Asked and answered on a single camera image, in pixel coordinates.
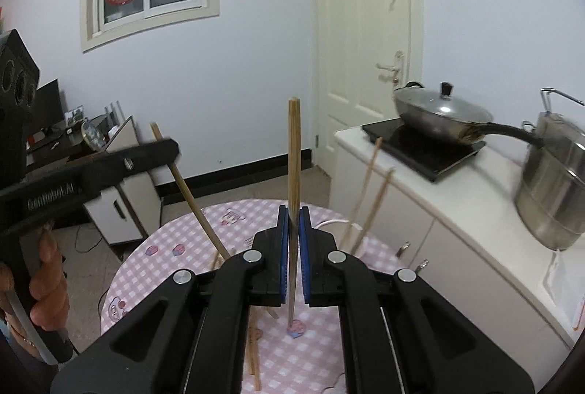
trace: pot handle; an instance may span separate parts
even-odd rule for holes
[[[500,125],[499,123],[482,123],[479,130],[484,135],[504,135],[511,138],[517,138],[523,142],[530,143],[538,148],[543,146],[542,138],[539,138],[532,133],[512,125]]]
[[[545,106],[546,113],[552,112],[551,94],[562,95],[563,97],[568,98],[569,100],[572,100],[576,104],[585,106],[585,102],[581,102],[581,100],[577,100],[575,97],[571,97],[569,94],[561,92],[560,90],[557,90],[556,88],[546,87],[546,88],[540,89],[540,98],[542,98],[542,103]]]
[[[533,133],[534,131],[536,131],[536,125],[532,122],[529,122],[528,120],[522,121],[522,128],[524,129],[525,132],[528,133]]]

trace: stainless steel pot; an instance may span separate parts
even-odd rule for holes
[[[514,200],[520,218],[543,245],[565,250],[585,232],[585,132],[551,109],[551,94],[585,105],[554,88],[540,91],[545,112],[531,126],[543,147],[532,146]]]
[[[431,138],[458,145],[472,145],[485,135],[505,135],[532,145],[542,142],[532,133],[510,125],[492,123],[494,117],[484,108],[453,97],[450,83],[441,83],[441,91],[426,89],[409,82],[394,91],[396,109],[407,124]]]

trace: metal screw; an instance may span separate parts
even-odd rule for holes
[[[173,275],[173,280],[175,281],[175,283],[178,283],[179,285],[183,285],[184,283],[190,282],[191,272],[188,270],[176,271],[175,275]]]
[[[345,262],[345,259],[347,259],[346,255],[341,251],[332,251],[328,253],[327,258],[329,259],[330,262],[333,263]]]
[[[416,280],[416,273],[411,269],[399,270],[399,279],[407,283],[414,282]]]
[[[244,260],[246,262],[258,262],[260,259],[262,258],[262,252],[260,251],[256,251],[254,249],[250,250],[250,251],[245,251],[244,252]]]

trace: chopstick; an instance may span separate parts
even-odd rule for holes
[[[364,223],[364,227],[362,227],[361,232],[358,235],[358,238],[353,244],[352,250],[350,252],[351,255],[355,255],[358,251],[359,246],[362,244],[363,238],[366,236],[367,232],[370,230],[371,225],[374,222],[375,216],[378,214],[380,207],[382,205],[382,201],[384,201],[384,196],[386,196],[386,191],[388,190],[388,184],[390,183],[390,179],[392,177],[392,173],[394,173],[394,168],[390,168],[388,173],[386,173],[386,177],[378,190],[378,194],[376,194],[374,204],[371,207],[370,214]]]
[[[160,141],[163,139],[163,135],[160,132],[159,125],[157,125],[156,123],[153,122],[153,123],[150,123],[150,128],[152,129],[154,138],[157,141]],[[189,186],[186,184],[185,180],[181,176],[181,173],[179,172],[177,165],[174,163],[171,163],[171,164],[169,164],[169,169],[171,170],[171,173],[172,173],[173,177],[175,178],[177,186],[179,186],[179,189],[181,190],[181,193],[182,193],[183,197],[185,198],[185,201],[187,201],[189,208],[191,208],[191,211],[195,215],[195,218],[197,218],[197,220],[199,221],[199,224],[201,224],[201,227],[203,228],[203,230],[207,234],[207,237],[209,238],[211,243],[214,245],[215,249],[218,251],[218,253],[221,255],[221,257],[223,257],[223,260],[226,261],[227,259],[229,259],[231,257],[230,253],[227,251],[227,249],[225,248],[225,245],[223,245],[222,241],[219,240],[218,235],[215,233],[213,227],[211,226],[210,222],[207,220],[205,214],[203,214],[203,211],[201,211],[201,208],[195,202],[195,198],[193,197],[191,190],[189,189]],[[275,320],[279,318],[279,316],[276,314],[276,312],[272,308],[266,307],[266,311],[268,311],[268,314],[270,314],[270,316],[273,317]]]
[[[246,360],[248,363],[248,375],[254,375],[254,358],[252,357],[252,309],[250,307],[250,315],[248,319],[248,336],[246,337]]]
[[[370,159],[370,163],[367,166],[366,175],[364,176],[364,182],[362,185],[362,192],[360,193],[358,200],[356,201],[356,205],[353,208],[352,216],[349,218],[349,222],[347,223],[347,226],[346,226],[345,230],[343,231],[343,236],[341,237],[341,243],[339,244],[339,250],[341,250],[341,248],[345,247],[345,244],[347,242],[347,238],[349,237],[349,234],[352,230],[352,226],[353,226],[353,224],[355,224],[356,219],[358,218],[358,213],[360,211],[360,208],[362,207],[362,204],[364,202],[364,198],[366,197],[367,187],[370,184],[371,173],[374,170],[375,159],[378,156],[378,151],[380,151],[381,146],[382,146],[382,137],[379,137],[375,141],[374,153],[372,154],[371,159]]]
[[[288,327],[293,325],[297,292],[298,213],[301,204],[301,101],[288,101],[288,213],[291,230],[288,239]]]
[[[252,367],[254,369],[254,387],[262,390],[262,382],[260,380],[260,360],[258,355],[258,339],[256,338],[256,309],[250,307],[250,323],[248,324],[248,334],[250,335],[250,357],[252,359]]]
[[[214,262],[211,264],[211,270],[215,270],[215,266],[217,265],[218,261],[219,261],[219,252],[215,251]]]

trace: white kitchen counter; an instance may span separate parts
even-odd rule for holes
[[[337,132],[338,144],[368,163],[374,146],[361,128]],[[513,203],[521,168],[489,147],[437,183],[379,152],[374,170],[395,167],[391,184],[412,198],[469,245],[519,291],[569,348],[580,332],[543,286],[553,251],[526,229]]]

